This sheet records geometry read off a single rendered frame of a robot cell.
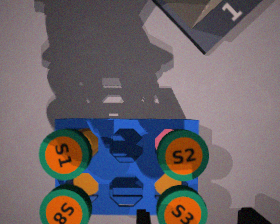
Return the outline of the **blue tube rack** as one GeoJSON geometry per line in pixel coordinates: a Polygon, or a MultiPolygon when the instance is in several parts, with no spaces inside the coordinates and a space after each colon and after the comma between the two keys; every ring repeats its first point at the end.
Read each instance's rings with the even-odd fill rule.
{"type": "Polygon", "coordinates": [[[155,138],[164,129],[199,135],[199,122],[192,119],[55,119],[55,131],[65,128],[89,128],[98,137],[98,152],[83,172],[98,182],[91,215],[136,215],[136,209],[157,215],[155,183],[165,173],[155,138]]]}

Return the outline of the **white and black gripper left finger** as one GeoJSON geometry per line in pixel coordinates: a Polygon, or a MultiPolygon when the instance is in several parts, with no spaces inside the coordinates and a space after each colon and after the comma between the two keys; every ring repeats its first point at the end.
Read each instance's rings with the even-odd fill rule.
{"type": "Polygon", "coordinates": [[[146,212],[146,209],[137,209],[137,224],[151,224],[150,212],[146,212]]]}

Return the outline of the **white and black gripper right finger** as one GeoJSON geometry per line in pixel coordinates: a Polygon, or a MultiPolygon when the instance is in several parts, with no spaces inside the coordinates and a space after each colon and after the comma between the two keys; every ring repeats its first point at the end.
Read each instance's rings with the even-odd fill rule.
{"type": "Polygon", "coordinates": [[[252,207],[243,207],[238,211],[237,224],[272,224],[252,207]]]}

